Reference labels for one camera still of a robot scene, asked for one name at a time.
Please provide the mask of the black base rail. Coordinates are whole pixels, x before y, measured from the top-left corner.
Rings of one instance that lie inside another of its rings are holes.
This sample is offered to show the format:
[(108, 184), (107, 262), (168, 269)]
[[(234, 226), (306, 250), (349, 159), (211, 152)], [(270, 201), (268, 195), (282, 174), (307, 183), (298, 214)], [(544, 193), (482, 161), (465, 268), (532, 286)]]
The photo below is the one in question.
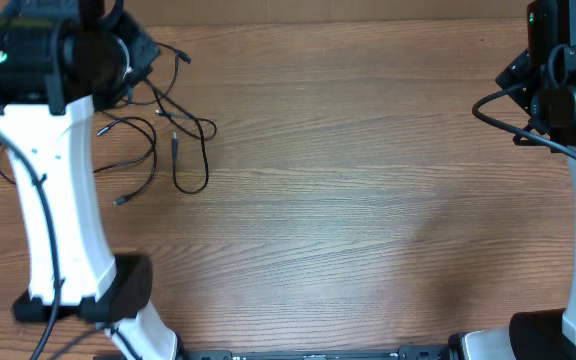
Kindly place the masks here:
[(233, 353), (190, 351), (180, 359), (191, 360), (460, 360), (457, 350), (448, 345), (405, 345), (391, 350), (356, 351), (276, 351)]

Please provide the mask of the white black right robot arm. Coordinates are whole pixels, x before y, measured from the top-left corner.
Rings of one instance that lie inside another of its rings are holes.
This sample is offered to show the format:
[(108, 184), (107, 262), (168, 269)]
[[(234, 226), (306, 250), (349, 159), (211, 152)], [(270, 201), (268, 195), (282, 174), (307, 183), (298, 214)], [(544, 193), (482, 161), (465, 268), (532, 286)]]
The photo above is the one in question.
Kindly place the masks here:
[(504, 327), (457, 333), (445, 359), (576, 359), (576, 0), (532, 1), (525, 13), (527, 48), (496, 78), (499, 91), (472, 113), (521, 147), (567, 159), (572, 185), (573, 260), (567, 303), (519, 312)]

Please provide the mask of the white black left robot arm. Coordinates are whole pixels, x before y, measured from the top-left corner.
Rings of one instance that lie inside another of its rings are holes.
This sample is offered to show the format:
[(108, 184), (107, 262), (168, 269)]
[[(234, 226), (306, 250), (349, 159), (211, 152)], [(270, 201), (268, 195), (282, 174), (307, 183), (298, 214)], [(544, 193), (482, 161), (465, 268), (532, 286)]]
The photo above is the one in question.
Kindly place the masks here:
[(0, 143), (30, 258), (14, 317), (52, 330), (77, 316), (126, 359), (180, 359), (184, 349), (152, 303), (150, 259), (115, 254), (105, 238), (92, 123), (147, 77), (158, 54), (121, 2), (12, 1), (0, 12)]

